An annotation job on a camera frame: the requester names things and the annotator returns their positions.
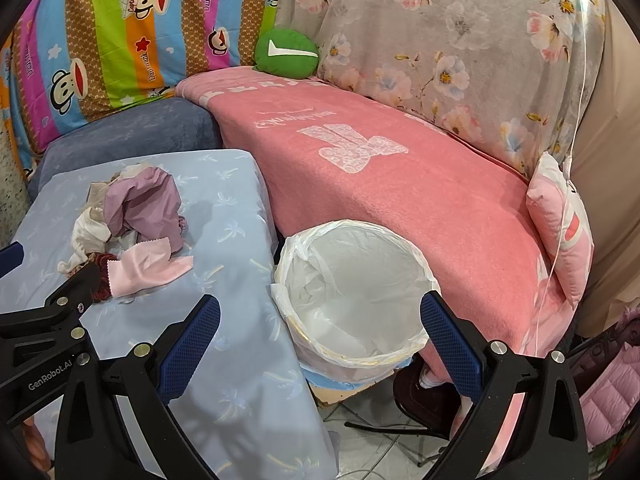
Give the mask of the pink towel blanket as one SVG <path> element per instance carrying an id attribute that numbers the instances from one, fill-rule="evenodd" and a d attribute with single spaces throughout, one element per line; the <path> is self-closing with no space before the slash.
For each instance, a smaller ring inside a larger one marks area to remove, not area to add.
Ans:
<path id="1" fill-rule="evenodd" d="M 201 73 L 177 96 L 250 152 L 284 235 L 367 221 L 423 252 L 442 296 L 487 339 L 545 356 L 573 308 L 528 213 L 525 180 L 424 120 L 317 79 L 247 66 Z"/>

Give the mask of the purple fabric piece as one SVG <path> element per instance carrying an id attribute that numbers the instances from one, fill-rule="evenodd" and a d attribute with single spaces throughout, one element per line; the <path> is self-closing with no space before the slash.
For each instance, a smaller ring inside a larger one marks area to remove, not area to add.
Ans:
<path id="1" fill-rule="evenodd" d="M 181 197 L 171 174 L 146 167 L 112 183 L 104 196 L 104 222 L 113 236 L 138 233 L 138 241 L 167 238 L 171 252 L 183 248 Z"/>

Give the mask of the light blue palm-print pillow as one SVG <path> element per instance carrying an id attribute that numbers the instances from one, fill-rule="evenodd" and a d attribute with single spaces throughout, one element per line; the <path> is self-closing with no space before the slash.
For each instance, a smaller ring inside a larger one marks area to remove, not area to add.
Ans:
<path id="1" fill-rule="evenodd" d="M 129 400 L 162 479 L 213 479 L 169 409 L 184 393 L 220 324 L 220 305 L 203 296 L 157 341 L 126 356 L 101 360 L 80 325 L 100 271 L 86 264 L 43 307 L 1 317 L 1 473 L 6 479 L 42 479 L 16 427 L 53 400 L 61 400 L 55 441 L 60 479 L 151 479 L 117 400 Z"/>

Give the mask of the pink puffer jacket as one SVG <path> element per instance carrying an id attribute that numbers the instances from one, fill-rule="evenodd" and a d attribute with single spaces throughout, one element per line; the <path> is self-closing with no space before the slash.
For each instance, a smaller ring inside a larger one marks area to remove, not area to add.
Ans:
<path id="1" fill-rule="evenodd" d="M 615 356 L 580 397 L 589 451 L 617 434 L 639 402 L 639 310 L 627 311 L 615 328 L 622 340 Z"/>

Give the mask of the blue-grey cushion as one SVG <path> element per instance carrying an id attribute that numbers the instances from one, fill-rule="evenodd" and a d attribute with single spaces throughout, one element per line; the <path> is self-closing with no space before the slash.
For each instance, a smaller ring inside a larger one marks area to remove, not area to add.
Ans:
<path id="1" fill-rule="evenodd" d="M 218 122 L 186 99 L 128 108 L 60 136 L 47 147 L 27 191 L 35 198 L 57 174 L 131 157 L 222 148 Z"/>

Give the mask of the dark red velvet scrunchie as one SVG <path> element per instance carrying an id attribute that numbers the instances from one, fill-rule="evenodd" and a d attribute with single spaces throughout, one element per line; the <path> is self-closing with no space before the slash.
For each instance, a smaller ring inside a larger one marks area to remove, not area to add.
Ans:
<path id="1" fill-rule="evenodd" d="M 108 263 L 117 260 L 117 257 L 110 252 L 92 252 L 89 261 L 95 264 L 100 271 L 100 282 L 98 289 L 92 294 L 95 304 L 109 300 L 112 296 L 110 279 L 108 278 Z"/>

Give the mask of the white bag-lined trash bin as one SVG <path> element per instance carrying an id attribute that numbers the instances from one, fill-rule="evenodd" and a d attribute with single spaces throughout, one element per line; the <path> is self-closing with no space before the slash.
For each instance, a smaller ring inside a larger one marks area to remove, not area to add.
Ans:
<path id="1" fill-rule="evenodd" d="M 341 220 L 285 240 L 271 295 L 303 366 L 334 382 L 373 382 L 426 346 L 420 304 L 438 289 L 410 240 Z"/>

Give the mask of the light pink fabric swatch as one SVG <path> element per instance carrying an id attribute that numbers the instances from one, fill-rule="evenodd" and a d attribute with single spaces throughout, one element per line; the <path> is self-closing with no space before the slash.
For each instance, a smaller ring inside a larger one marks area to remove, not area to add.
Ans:
<path id="1" fill-rule="evenodd" d="M 167 285 L 193 269 L 192 256 L 174 257 L 167 237 L 131 246 L 106 264 L 108 286 L 114 298 Z"/>

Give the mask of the black chair base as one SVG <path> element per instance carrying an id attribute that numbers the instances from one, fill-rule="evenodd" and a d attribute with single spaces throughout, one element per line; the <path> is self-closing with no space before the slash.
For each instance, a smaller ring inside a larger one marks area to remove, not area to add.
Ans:
<path id="1" fill-rule="evenodd" d="M 394 402 L 398 410 L 416 422 L 417 427 L 368 426 L 358 422 L 344 422 L 344 426 L 371 434 L 427 436 L 448 440 L 454 418 L 461 408 L 461 396 L 450 382 L 423 388 L 420 385 L 423 369 L 424 361 L 420 356 L 415 356 L 408 366 L 396 373 L 393 381 Z"/>

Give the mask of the colourful striped monkey pillow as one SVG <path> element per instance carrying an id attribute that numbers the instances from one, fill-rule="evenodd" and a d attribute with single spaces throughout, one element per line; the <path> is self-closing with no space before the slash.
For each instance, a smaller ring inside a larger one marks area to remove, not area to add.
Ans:
<path id="1" fill-rule="evenodd" d="M 1 45 L 1 111 L 31 174 L 60 136 L 253 61 L 278 0 L 30 0 Z"/>

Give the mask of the grey floral quilt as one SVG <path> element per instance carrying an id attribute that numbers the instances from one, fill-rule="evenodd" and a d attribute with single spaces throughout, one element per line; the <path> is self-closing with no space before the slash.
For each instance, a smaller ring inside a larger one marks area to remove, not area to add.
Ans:
<path id="1" fill-rule="evenodd" d="M 605 42 L 606 0 L 279 0 L 318 75 L 523 176 L 570 157 Z"/>

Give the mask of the green round plush cushion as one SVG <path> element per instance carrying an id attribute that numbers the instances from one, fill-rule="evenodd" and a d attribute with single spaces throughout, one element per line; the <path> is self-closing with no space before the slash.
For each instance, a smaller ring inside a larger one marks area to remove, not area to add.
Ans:
<path id="1" fill-rule="evenodd" d="M 271 29 L 257 41 L 255 66 L 263 73 L 305 79 L 319 64 L 319 50 L 312 40 L 293 29 Z"/>

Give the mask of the beige tulle mesh fabric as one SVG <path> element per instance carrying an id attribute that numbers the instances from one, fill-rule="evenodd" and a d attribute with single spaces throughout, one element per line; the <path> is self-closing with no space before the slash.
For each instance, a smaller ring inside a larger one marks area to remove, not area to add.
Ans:
<path id="1" fill-rule="evenodd" d="M 89 218 L 96 221 L 103 221 L 104 198 L 108 189 L 121 180 L 137 177 L 140 172 L 150 168 L 148 162 L 138 162 L 137 164 L 126 166 L 122 171 L 114 174 L 108 181 L 92 182 L 89 186 L 87 201 L 82 210 L 89 211 Z"/>

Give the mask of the white cloth piece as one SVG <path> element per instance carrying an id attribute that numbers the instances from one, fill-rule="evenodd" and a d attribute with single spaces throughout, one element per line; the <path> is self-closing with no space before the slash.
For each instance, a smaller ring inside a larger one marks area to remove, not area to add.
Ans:
<path id="1" fill-rule="evenodd" d="M 58 273 L 70 274 L 76 266 L 87 262 L 94 252 L 104 252 L 112 233 L 104 221 L 103 208 L 86 208 L 75 220 L 70 247 L 72 255 L 67 261 L 58 263 Z"/>

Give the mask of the pink white small pillow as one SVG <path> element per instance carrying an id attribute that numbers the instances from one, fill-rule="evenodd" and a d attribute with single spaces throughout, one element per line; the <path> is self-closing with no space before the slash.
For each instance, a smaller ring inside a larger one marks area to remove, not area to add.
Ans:
<path id="1" fill-rule="evenodd" d="M 594 241 L 577 188 L 548 153 L 540 156 L 529 181 L 526 206 L 565 298 L 576 308 L 587 288 Z"/>

